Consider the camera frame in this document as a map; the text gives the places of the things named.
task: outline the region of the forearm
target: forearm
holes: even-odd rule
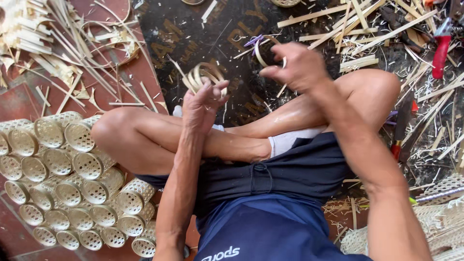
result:
[[[172,257],[175,249],[183,253],[185,234],[195,206],[204,140],[204,134],[188,128],[182,130],[174,166],[158,208],[156,260]]]

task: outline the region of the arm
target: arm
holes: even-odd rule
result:
[[[156,217],[155,261],[184,260],[185,236],[195,206],[203,144],[217,109],[227,100],[220,98],[220,90],[227,84],[210,86],[207,83],[196,96],[188,91],[184,97],[179,147]]]
[[[397,163],[377,133],[340,95],[319,54],[295,43],[274,46],[272,50],[276,59],[287,57],[287,67],[268,67],[261,75],[286,82],[319,105],[329,128],[337,135],[347,163],[364,183],[371,206],[369,256],[375,261],[432,260]]]

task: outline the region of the white sock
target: white sock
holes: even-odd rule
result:
[[[176,105],[174,107],[173,116],[182,118],[182,106]],[[220,131],[225,131],[224,126],[222,126],[222,125],[213,124],[213,129],[217,129],[217,130],[220,130]]]
[[[287,152],[293,146],[297,138],[314,138],[317,134],[323,132],[327,126],[317,126],[315,128],[307,128],[303,130],[294,130],[277,136],[269,137],[271,142],[271,157],[275,157]]]

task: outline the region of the man's left hand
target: man's left hand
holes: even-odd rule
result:
[[[229,98],[229,96],[221,97],[221,90],[228,85],[229,81],[211,85],[208,79],[196,95],[188,90],[182,107],[184,128],[208,134],[216,120],[218,108]]]

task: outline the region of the red handle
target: red handle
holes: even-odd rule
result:
[[[435,66],[435,68],[432,69],[432,76],[435,79],[441,79],[443,78],[443,68],[445,67],[446,55],[448,53],[448,46],[450,45],[451,36],[436,36],[435,40],[438,42],[438,47],[435,51],[435,55],[433,56],[432,64]]]
[[[400,158],[401,146],[393,144],[392,147],[390,147],[390,151],[393,153],[393,158],[395,158],[398,161],[398,159]]]

